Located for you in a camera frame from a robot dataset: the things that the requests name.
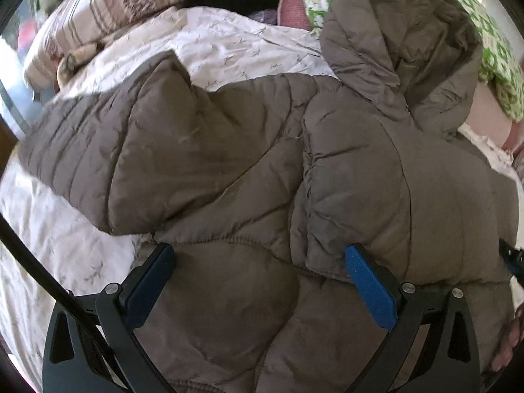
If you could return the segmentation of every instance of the black cable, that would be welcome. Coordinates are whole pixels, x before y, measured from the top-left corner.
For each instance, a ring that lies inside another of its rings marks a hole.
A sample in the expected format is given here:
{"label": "black cable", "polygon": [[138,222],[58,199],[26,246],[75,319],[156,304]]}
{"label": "black cable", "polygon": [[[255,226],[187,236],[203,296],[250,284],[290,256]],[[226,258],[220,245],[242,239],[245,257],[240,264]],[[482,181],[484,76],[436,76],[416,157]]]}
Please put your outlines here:
{"label": "black cable", "polygon": [[56,279],[51,276],[36,257],[27,249],[2,214],[0,214],[0,241],[10,251],[16,261],[19,262],[20,265],[34,278],[34,280],[38,282],[38,284],[42,286],[42,288],[44,288],[58,303],[60,303],[64,310],[73,316],[78,324],[85,329],[99,348],[100,353],[111,369],[117,375],[121,374],[113,351],[98,328],[74,298],[72,298],[69,293],[62,288]]}

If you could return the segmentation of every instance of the bed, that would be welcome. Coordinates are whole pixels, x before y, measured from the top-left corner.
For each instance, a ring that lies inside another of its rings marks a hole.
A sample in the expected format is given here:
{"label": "bed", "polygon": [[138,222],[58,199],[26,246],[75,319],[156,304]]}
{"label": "bed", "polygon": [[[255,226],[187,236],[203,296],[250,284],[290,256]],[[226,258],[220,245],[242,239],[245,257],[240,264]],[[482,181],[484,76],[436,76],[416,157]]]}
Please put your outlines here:
{"label": "bed", "polygon": [[[515,43],[524,48],[519,38],[514,38]],[[263,25],[216,8],[169,8],[133,27],[97,56],[62,90],[62,96],[107,90],[146,59],[167,49],[176,52],[193,83],[207,90],[281,72],[333,76],[314,33]],[[511,159],[467,125],[461,132],[496,171],[515,181],[521,215],[517,245],[524,247],[524,190]],[[16,149],[0,182],[0,212],[46,269],[77,295],[97,293],[110,282],[121,282],[152,246],[147,235],[111,237],[99,232],[63,198],[25,173]],[[0,332],[40,391],[53,299],[3,246],[0,278]],[[517,287],[514,301],[524,301]]]}

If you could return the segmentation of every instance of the puffer jacket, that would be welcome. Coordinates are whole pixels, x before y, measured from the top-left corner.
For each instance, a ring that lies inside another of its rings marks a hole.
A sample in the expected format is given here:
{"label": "puffer jacket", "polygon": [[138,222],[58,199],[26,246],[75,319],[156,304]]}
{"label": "puffer jacket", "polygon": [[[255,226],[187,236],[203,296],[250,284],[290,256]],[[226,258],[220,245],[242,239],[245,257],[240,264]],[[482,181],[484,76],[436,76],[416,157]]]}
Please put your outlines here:
{"label": "puffer jacket", "polygon": [[177,391],[345,391],[385,334],[345,270],[354,242],[399,281],[462,288],[482,368],[511,317],[498,240],[515,243],[515,185],[457,134],[482,52],[466,12],[333,0],[321,44],[338,79],[214,93],[159,54],[110,91],[53,102],[20,146],[100,230],[174,246],[137,335]]}

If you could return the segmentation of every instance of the green checkered fabric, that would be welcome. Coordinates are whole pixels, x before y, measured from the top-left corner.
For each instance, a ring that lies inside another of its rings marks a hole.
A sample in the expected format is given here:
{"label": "green checkered fabric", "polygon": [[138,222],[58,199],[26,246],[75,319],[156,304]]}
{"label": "green checkered fabric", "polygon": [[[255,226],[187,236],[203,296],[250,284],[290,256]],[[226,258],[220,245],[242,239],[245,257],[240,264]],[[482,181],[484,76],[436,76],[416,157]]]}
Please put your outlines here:
{"label": "green checkered fabric", "polygon": [[[459,0],[479,31],[484,54],[478,78],[487,83],[495,79],[500,105],[513,120],[524,118],[524,77],[509,41],[478,0]],[[313,28],[322,28],[331,0],[304,0]]]}

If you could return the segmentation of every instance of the pillow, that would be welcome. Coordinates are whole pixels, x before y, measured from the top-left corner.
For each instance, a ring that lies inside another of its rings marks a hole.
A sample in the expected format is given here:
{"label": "pillow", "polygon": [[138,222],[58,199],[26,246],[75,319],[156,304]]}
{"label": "pillow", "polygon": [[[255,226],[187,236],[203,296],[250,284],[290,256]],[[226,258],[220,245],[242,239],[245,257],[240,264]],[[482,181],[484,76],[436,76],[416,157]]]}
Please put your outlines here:
{"label": "pillow", "polygon": [[311,31],[311,23],[306,15],[302,0],[280,0],[277,10],[277,25]]}
{"label": "pillow", "polygon": [[[304,0],[313,28],[321,28],[331,0]],[[509,41],[478,0],[459,0],[479,31],[484,54],[479,80],[495,80],[503,111],[514,121],[524,118],[524,79]]]}
{"label": "pillow", "polygon": [[24,81],[41,91],[56,80],[71,50],[93,43],[183,0],[65,0],[38,32],[25,59]]}

